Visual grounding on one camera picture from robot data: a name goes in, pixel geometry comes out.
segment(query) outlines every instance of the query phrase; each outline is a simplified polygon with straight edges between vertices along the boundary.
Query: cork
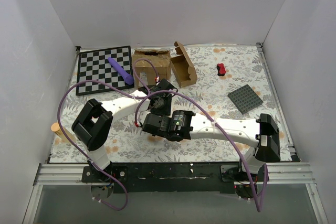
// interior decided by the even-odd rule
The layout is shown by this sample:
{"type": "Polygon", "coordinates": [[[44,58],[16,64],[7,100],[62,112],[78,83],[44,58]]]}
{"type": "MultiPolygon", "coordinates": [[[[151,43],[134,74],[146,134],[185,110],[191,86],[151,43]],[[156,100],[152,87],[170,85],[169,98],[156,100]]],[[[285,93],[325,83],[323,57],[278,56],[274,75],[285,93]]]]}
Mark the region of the cork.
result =
{"type": "MultiPolygon", "coordinates": [[[[67,128],[63,127],[64,131],[67,133],[67,135],[70,137],[70,139],[75,143],[76,142],[76,137],[72,135],[67,128]]],[[[58,135],[62,139],[62,143],[66,143],[71,145],[69,140],[64,136],[63,132],[61,131],[61,128],[59,127],[59,124],[56,122],[51,126],[51,130],[58,135]]]]}

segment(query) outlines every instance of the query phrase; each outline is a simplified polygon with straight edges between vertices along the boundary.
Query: purple toy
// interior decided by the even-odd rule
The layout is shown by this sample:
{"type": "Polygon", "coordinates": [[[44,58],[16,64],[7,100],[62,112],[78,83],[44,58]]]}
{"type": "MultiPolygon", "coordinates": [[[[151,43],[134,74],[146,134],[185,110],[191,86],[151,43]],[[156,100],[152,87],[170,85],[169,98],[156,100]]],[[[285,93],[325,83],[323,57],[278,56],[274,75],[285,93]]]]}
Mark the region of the purple toy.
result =
{"type": "Polygon", "coordinates": [[[134,83],[133,76],[127,73],[115,60],[109,57],[108,61],[114,67],[114,69],[121,75],[121,77],[124,79],[124,82],[126,84],[132,85],[134,83]]]}

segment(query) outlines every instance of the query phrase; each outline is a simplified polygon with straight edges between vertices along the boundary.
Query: black and white checkered board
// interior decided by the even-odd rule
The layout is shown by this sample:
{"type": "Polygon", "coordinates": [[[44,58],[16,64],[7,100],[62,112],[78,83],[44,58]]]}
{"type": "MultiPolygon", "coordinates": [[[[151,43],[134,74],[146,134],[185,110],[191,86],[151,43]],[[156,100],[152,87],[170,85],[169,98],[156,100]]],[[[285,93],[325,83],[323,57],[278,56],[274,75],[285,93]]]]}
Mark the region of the black and white checkered board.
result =
{"type": "MultiPolygon", "coordinates": [[[[127,85],[118,72],[108,62],[113,58],[127,73],[133,75],[131,47],[115,47],[81,52],[78,60],[77,83],[85,80],[99,80],[118,89],[134,88],[127,85]]],[[[76,88],[76,95],[97,94],[112,91],[104,85],[87,82],[76,88]]]]}

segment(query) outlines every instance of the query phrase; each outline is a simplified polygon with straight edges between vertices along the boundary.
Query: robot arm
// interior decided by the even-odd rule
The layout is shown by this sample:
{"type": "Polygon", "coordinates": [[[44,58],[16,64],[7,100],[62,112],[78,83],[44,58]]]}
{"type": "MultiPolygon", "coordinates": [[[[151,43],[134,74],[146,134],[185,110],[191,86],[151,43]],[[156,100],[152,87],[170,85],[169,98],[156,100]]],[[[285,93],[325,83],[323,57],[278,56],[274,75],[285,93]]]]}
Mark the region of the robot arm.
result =
{"type": "MultiPolygon", "coordinates": [[[[279,128],[270,115],[261,114],[256,120],[217,119],[216,123],[234,142],[250,146],[244,158],[252,174],[257,174],[266,162],[280,162],[279,128]]],[[[206,116],[192,111],[177,110],[171,118],[147,114],[142,130],[177,142],[199,138],[227,140],[206,116]]],[[[241,166],[240,171],[245,172],[245,167],[241,166]]]]}
{"type": "MultiPolygon", "coordinates": [[[[161,81],[155,89],[174,89],[166,80],[161,81]]],[[[132,94],[134,97],[146,96],[142,89],[132,94]]],[[[154,99],[147,99],[139,111],[142,111],[142,131],[152,135],[158,135],[169,141],[181,141],[183,139],[212,138],[227,140],[226,137],[214,127],[206,116],[192,111],[177,110],[172,116],[160,115],[160,107],[169,105],[171,96],[163,95],[154,99]]],[[[75,122],[72,130],[85,146],[90,159],[101,169],[110,165],[106,154],[104,143],[108,137],[113,122],[133,114],[139,105],[140,100],[132,98],[118,98],[112,101],[99,103],[95,99],[89,100],[75,122]]],[[[237,143],[250,146],[245,154],[251,173],[257,174],[265,162],[280,161],[279,129],[272,117],[268,114],[261,114],[257,120],[229,120],[217,119],[216,122],[227,132],[237,143]]]]}

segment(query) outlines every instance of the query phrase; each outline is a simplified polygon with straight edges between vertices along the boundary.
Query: cardboard box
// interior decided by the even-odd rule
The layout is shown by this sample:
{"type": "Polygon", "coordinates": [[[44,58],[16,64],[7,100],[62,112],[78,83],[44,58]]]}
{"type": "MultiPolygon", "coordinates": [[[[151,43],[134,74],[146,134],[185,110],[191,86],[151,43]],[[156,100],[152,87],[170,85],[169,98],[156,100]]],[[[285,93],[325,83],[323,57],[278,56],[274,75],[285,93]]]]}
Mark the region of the cardboard box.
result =
{"type": "Polygon", "coordinates": [[[176,41],[174,45],[177,56],[171,58],[171,66],[177,82],[181,88],[195,84],[197,74],[194,64],[181,43],[176,41]]]}
{"type": "MultiPolygon", "coordinates": [[[[166,79],[170,80],[170,72],[171,72],[171,58],[170,58],[170,51],[168,49],[157,49],[157,48],[144,48],[144,49],[136,49],[133,57],[132,62],[134,63],[138,59],[148,59],[150,60],[160,77],[160,80],[166,79]]],[[[135,65],[135,71],[138,76],[144,80],[145,84],[147,85],[155,85],[155,71],[152,66],[146,61],[139,61],[135,65]]],[[[139,80],[134,78],[136,87],[139,87],[139,80]]]]}

